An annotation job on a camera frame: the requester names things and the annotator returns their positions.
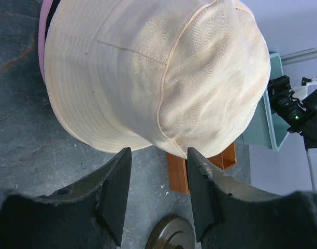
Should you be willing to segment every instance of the stitching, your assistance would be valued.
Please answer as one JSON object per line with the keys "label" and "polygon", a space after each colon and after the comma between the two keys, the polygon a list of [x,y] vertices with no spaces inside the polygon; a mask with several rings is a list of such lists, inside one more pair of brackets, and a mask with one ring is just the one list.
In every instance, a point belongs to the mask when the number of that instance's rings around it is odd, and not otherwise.
{"label": "stitching", "polygon": [[161,79],[161,97],[160,97],[160,103],[158,105],[158,108],[157,108],[157,111],[156,111],[156,122],[157,122],[157,125],[158,125],[158,129],[160,130],[161,134],[168,140],[170,141],[173,141],[174,145],[179,149],[179,151],[182,153],[182,155],[187,158],[187,155],[184,153],[184,151],[182,150],[182,148],[177,144],[176,140],[175,139],[171,139],[169,138],[162,130],[162,127],[160,125],[160,110],[161,110],[161,107],[162,107],[162,104],[163,104],[163,98],[164,98],[164,81],[165,81],[165,76],[167,74],[167,71],[168,71],[168,67],[169,67],[169,64],[170,64],[170,60],[171,60],[171,57],[175,51],[175,48],[181,38],[181,36],[184,34],[185,30],[188,28],[188,26],[191,24],[191,22],[195,19],[195,17],[202,12],[202,10],[206,9],[207,7],[210,7],[212,6],[213,4],[215,4],[218,0],[214,0],[212,3],[210,4],[205,4],[203,6],[201,6],[199,9],[197,9],[197,11],[191,16],[191,18],[188,20],[188,22],[185,24],[184,28],[181,30],[179,36],[178,36],[178,39],[176,41],[176,43],[174,44],[174,46],[172,47],[170,53],[169,53],[169,56],[168,56],[168,59],[166,61],[166,66],[164,68],[164,72],[163,72],[163,75],[162,75],[162,79]]}
{"label": "stitching", "polygon": [[104,21],[98,26],[97,31],[95,32],[95,36],[94,36],[94,37],[97,37],[97,34],[98,34],[98,32],[101,30],[101,27],[105,24],[105,22],[107,21],[107,19],[110,17],[111,13],[116,9],[116,7],[119,5],[119,3],[120,3],[121,1],[122,1],[122,0],[118,0],[118,1],[115,2],[115,5],[114,5],[114,6],[112,7],[112,9],[108,12],[108,14],[107,14],[106,18],[104,19]]}
{"label": "stitching", "polygon": [[101,41],[101,40],[97,40],[97,39],[95,39],[95,41],[98,42],[98,43],[102,43],[102,44],[106,44],[106,45],[108,45],[108,46],[112,46],[112,47],[118,48],[118,49],[123,49],[123,50],[128,50],[128,51],[131,51],[131,52],[134,52],[134,53],[138,53],[138,54],[140,54],[141,56],[147,57],[147,58],[149,58],[149,59],[151,59],[151,60],[153,60],[153,61],[156,61],[156,62],[159,62],[159,63],[161,63],[161,64],[166,65],[166,63],[164,63],[163,61],[158,60],[158,59],[156,59],[155,57],[144,53],[143,51],[135,50],[135,49],[132,49],[132,48],[120,47],[120,46],[118,46],[118,45],[111,44],[111,43],[107,43],[107,42],[105,42],[105,41]]}
{"label": "stitching", "polygon": [[250,14],[250,15],[254,18],[253,13],[252,13],[249,9],[244,9],[244,8],[241,8],[241,7],[236,7],[236,9],[239,9],[239,10],[245,11],[247,14]]}

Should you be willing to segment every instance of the light blue bracket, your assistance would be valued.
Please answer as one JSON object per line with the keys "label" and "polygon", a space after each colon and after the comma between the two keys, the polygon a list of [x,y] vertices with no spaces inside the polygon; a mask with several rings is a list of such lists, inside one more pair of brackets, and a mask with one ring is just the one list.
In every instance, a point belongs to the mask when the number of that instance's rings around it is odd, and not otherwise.
{"label": "light blue bracket", "polygon": [[[283,76],[281,57],[278,53],[270,54],[270,80]],[[236,139],[237,143],[248,145],[263,145],[274,151],[279,151],[288,136],[290,126],[280,117],[271,114],[268,91],[259,101],[254,117],[243,134]]]}

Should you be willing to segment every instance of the white wall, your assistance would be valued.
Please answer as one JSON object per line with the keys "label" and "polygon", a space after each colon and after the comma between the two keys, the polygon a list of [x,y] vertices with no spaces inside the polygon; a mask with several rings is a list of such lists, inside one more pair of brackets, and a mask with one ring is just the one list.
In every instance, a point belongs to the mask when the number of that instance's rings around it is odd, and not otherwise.
{"label": "white wall", "polygon": [[[317,47],[317,0],[243,0],[253,11],[269,50],[281,55]],[[317,76],[317,59],[285,66],[291,85],[301,78]],[[252,185],[286,195],[311,190],[311,179],[304,142],[290,134],[279,152],[250,146]]]}
{"label": "white wall", "polygon": [[254,13],[269,50],[282,56],[317,47],[317,0],[241,0]]}

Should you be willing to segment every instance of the hat seam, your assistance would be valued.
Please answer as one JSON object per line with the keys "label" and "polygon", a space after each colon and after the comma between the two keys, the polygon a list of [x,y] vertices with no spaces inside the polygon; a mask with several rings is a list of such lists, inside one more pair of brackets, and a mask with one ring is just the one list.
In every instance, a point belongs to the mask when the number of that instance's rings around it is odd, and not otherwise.
{"label": "hat seam", "polygon": [[188,20],[188,22],[185,24],[184,28],[181,30],[175,44],[173,45],[168,59],[166,60],[166,64],[165,64],[165,68],[163,71],[163,75],[162,75],[162,79],[161,79],[161,96],[160,96],[160,103],[158,105],[157,111],[156,111],[156,122],[157,122],[157,126],[159,131],[161,132],[161,134],[163,135],[163,137],[165,137],[166,139],[172,141],[174,143],[174,145],[179,149],[179,151],[182,153],[182,155],[184,156],[184,158],[187,158],[186,153],[183,151],[183,149],[178,145],[178,143],[176,142],[175,139],[169,138],[162,130],[161,124],[160,124],[160,110],[163,104],[163,99],[164,99],[164,81],[165,81],[165,76],[167,74],[169,65],[170,65],[170,61],[171,61],[171,57],[174,54],[175,48],[177,47],[177,44],[181,38],[181,36],[184,34],[185,30],[188,28],[188,26],[192,23],[192,21],[198,16],[198,14],[200,14],[204,9],[212,6],[213,4],[215,4],[218,0],[214,0],[213,2],[209,3],[209,4],[205,4],[203,6],[201,6],[200,8],[198,8],[193,15],[190,17],[190,19]]}
{"label": "hat seam", "polygon": [[249,14],[253,19],[255,19],[255,17],[254,17],[254,15],[253,15],[253,13],[249,10],[249,9],[244,9],[244,8],[242,8],[242,7],[235,7],[237,10],[242,10],[242,11],[244,11],[244,12],[246,12],[247,14]]}
{"label": "hat seam", "polygon": [[112,43],[108,43],[108,42],[102,41],[102,40],[97,40],[97,39],[94,39],[94,41],[96,41],[96,42],[98,42],[98,43],[102,43],[102,44],[108,45],[108,46],[112,46],[112,47],[117,48],[117,49],[131,51],[131,52],[137,53],[137,54],[139,54],[139,55],[141,55],[141,56],[147,57],[148,59],[151,59],[151,60],[153,60],[153,61],[159,62],[159,63],[161,63],[161,64],[163,64],[163,65],[166,65],[165,62],[163,62],[163,61],[161,61],[161,60],[159,60],[159,59],[153,57],[153,56],[150,55],[150,54],[146,54],[146,53],[144,53],[143,51],[137,50],[137,49],[135,49],[135,48],[120,47],[120,46],[118,46],[118,45],[115,45],[115,44],[112,44]]}

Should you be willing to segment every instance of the orange wooden block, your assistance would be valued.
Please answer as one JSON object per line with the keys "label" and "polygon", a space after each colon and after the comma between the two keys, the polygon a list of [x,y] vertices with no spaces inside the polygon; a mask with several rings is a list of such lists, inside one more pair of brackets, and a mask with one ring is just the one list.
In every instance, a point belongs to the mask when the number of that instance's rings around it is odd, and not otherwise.
{"label": "orange wooden block", "polygon": [[190,193],[186,160],[167,153],[170,189],[180,193]]}
{"label": "orange wooden block", "polygon": [[[218,155],[208,160],[222,170],[228,170],[237,163],[236,145],[232,143]],[[167,153],[170,189],[180,193],[190,193],[186,164],[183,158]]]}

